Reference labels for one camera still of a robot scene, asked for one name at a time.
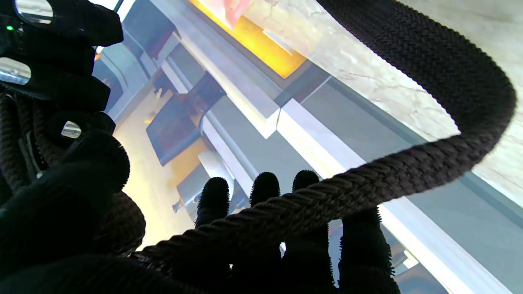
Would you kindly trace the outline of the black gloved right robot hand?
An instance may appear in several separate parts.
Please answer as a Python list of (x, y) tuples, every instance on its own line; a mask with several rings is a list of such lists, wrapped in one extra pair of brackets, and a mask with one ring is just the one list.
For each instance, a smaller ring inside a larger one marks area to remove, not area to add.
[(90, 130), (113, 134), (110, 88), (93, 69), (97, 47), (122, 41), (119, 15), (88, 0), (2, 0), (1, 85), (43, 108), (37, 126), (59, 146)]

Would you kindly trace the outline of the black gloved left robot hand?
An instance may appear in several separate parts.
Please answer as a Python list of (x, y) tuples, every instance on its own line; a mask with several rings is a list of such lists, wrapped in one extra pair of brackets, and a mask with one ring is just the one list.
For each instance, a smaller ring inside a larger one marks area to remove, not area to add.
[(324, 227), (342, 219), (339, 292), (398, 294), (390, 248), (377, 205), (428, 189), (413, 175), (412, 150), (379, 158), (319, 180), (297, 173), (293, 193), (280, 195), (269, 172), (258, 175), (250, 209), (208, 213), (214, 223), (142, 251), (200, 251), (183, 266), (189, 281), (147, 269), (129, 258), (94, 254), (110, 196), (129, 177), (128, 156), (103, 132), (78, 139), (63, 162), (11, 197), (1, 210), (2, 294), (329, 294), (334, 290)]

